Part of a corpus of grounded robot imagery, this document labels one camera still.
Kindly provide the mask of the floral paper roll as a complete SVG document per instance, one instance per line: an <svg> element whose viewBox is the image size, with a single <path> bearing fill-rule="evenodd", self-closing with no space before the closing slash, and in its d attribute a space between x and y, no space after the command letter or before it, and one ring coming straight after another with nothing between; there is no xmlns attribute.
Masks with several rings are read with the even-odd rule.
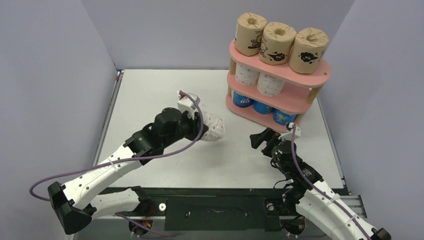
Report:
<svg viewBox="0 0 424 240"><path fill-rule="evenodd" d="M224 120L210 112L202 112L203 116L203 134L200 138L205 142L216 142L222 140L225 136L225 122Z"/></svg>
<svg viewBox="0 0 424 240"><path fill-rule="evenodd" d="M276 97L283 89L285 81L265 73L260 73L257 81L257 90L267 97Z"/></svg>

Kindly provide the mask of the pink three-tier shelf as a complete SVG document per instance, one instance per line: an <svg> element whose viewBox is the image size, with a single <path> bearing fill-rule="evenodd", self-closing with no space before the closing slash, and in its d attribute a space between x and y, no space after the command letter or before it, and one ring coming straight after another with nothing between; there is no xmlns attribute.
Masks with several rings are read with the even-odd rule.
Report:
<svg viewBox="0 0 424 240"><path fill-rule="evenodd" d="M258 56L246 56L235 48L235 40L229 44L230 69L227 74L228 91L225 99L227 108L236 115L256 122L262 126L272 128L277 132L284 132L286 127L273 120L272 114L260 114L252 106L238 107L233 103L231 93L246 96L252 100L278 109L288 115L296 115L294 119L298 125L303 115L310 109L315 98L331 76L331 67L322 59L317 70L312 74L294 72L287 64L269 65L262 62ZM284 81L281 92L277 96L265 96L256 86L241 85L236 80L236 65L241 64L255 71Z"/></svg>

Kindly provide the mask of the brown roll cartoon print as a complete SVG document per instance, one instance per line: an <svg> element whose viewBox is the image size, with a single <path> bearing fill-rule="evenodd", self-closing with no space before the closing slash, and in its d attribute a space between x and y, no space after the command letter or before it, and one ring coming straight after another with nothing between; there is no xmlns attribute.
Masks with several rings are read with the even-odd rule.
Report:
<svg viewBox="0 0 424 240"><path fill-rule="evenodd" d="M296 35L296 30L290 25L268 23L263 30L259 59L272 66L286 64Z"/></svg>

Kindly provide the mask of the brown roll black print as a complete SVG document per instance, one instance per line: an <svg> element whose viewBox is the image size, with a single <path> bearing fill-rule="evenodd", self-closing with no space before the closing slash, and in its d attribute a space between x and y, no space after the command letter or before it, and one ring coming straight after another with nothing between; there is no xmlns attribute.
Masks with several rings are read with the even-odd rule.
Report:
<svg viewBox="0 0 424 240"><path fill-rule="evenodd" d="M298 74L312 74L320 64L330 40L317 28L307 27L299 31L294 39L288 66Z"/></svg>

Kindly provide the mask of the brown roll with barcode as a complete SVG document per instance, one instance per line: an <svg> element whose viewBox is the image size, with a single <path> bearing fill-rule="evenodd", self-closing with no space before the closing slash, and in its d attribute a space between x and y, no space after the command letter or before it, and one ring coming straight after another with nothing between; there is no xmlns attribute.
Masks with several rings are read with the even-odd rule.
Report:
<svg viewBox="0 0 424 240"><path fill-rule="evenodd" d="M237 19L234 46L245 56L258 54L267 20L258 14L246 12Z"/></svg>

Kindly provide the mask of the blue paper roll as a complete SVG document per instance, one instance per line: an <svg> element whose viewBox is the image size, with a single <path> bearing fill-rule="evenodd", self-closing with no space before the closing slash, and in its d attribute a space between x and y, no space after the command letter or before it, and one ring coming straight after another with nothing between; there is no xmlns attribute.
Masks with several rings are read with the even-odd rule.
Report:
<svg viewBox="0 0 424 240"><path fill-rule="evenodd" d="M255 101L250 97L241 95L235 91L231 94L232 103L239 108L250 107Z"/></svg>

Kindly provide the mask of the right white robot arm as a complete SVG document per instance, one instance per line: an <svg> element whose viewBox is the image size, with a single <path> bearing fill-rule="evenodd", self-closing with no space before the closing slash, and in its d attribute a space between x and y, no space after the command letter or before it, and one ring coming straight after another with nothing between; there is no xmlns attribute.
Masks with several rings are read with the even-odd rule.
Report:
<svg viewBox="0 0 424 240"><path fill-rule="evenodd" d="M282 194L282 207L316 225L332 240L390 240L384 228L376 228L356 214L324 180L322 175L297 154L296 137L300 128L288 126L288 132L271 128L251 134L250 144L270 158L270 164L285 177L290 189Z"/></svg>

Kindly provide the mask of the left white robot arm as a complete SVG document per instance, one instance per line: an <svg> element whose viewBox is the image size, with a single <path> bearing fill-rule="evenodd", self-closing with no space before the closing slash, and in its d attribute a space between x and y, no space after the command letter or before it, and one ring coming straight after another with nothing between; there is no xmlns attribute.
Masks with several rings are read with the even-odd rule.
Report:
<svg viewBox="0 0 424 240"><path fill-rule="evenodd" d="M75 234L99 217L145 214L149 201L141 187L119 190L111 184L153 159L166 157L165 149L182 139L192 143L211 140L212 132L221 130L222 120L217 123L210 114L191 107L165 108L98 165L73 180L50 184L48 198L65 234Z"/></svg>

